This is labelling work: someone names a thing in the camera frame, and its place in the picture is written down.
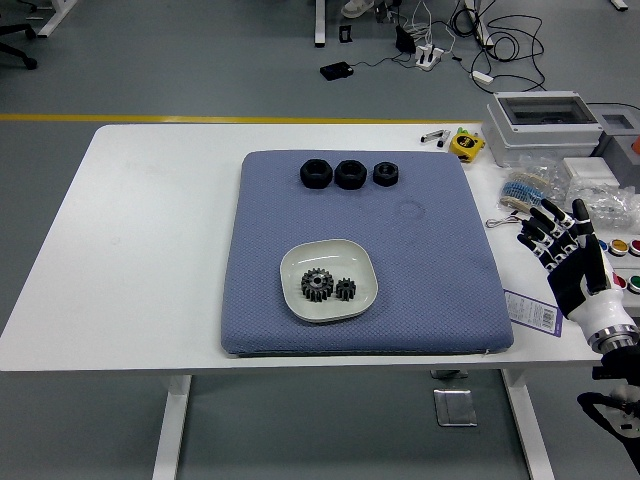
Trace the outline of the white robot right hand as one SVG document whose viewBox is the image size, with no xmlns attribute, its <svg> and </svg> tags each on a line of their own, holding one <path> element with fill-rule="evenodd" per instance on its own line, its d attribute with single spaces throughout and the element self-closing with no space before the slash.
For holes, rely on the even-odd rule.
<svg viewBox="0 0 640 480">
<path fill-rule="evenodd" d="M 547 281 L 563 316 L 577 323 L 595 351 L 607 334 L 620 334 L 632 344 L 639 329 L 622 305 L 623 293 L 604 256 L 585 203 L 576 199 L 566 213 L 543 199 L 521 222 L 518 241 L 547 271 Z"/>
</svg>

